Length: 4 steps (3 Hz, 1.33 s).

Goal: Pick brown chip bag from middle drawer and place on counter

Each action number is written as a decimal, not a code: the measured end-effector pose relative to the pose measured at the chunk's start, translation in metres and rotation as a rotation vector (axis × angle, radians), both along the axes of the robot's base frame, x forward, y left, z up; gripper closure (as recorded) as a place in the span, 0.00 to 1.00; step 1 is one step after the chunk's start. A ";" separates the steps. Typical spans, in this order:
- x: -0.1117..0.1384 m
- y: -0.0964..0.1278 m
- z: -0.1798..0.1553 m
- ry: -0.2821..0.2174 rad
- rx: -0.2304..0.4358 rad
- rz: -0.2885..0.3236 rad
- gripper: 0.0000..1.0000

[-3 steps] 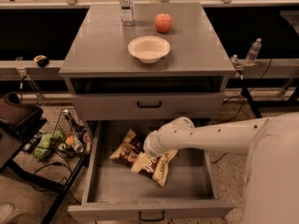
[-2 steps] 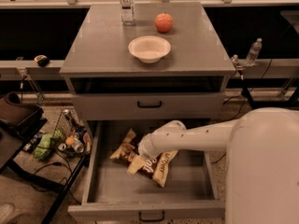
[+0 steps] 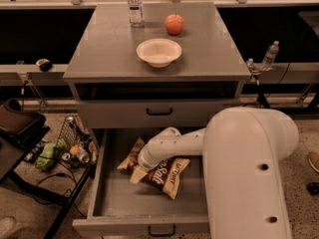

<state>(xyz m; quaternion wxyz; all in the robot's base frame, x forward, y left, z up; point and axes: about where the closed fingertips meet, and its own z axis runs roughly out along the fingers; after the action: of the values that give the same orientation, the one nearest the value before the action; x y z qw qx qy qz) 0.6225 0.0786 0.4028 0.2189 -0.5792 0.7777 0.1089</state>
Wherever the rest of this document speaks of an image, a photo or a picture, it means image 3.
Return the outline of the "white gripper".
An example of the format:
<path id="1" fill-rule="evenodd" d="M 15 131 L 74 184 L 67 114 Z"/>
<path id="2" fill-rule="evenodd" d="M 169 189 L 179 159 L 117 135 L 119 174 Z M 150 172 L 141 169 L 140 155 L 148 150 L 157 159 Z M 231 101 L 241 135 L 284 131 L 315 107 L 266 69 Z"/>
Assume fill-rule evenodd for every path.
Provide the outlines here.
<path id="1" fill-rule="evenodd" d="M 175 127 L 167 127 L 151 138 L 140 151 L 139 165 L 134 168 L 130 183 L 138 184 L 162 160 L 176 156 L 173 144 L 179 136 L 181 133 Z"/>

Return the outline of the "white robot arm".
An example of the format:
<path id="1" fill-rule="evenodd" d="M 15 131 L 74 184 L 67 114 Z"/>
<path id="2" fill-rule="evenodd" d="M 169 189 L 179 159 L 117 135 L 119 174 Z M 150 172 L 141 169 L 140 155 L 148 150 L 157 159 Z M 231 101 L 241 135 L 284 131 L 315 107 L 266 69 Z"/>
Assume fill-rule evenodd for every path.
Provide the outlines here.
<path id="1" fill-rule="evenodd" d="M 150 139 L 132 182 L 167 158 L 200 155 L 212 239 L 292 239 L 278 161 L 298 140 L 296 123 L 280 111 L 228 108 L 203 129 L 169 127 Z"/>

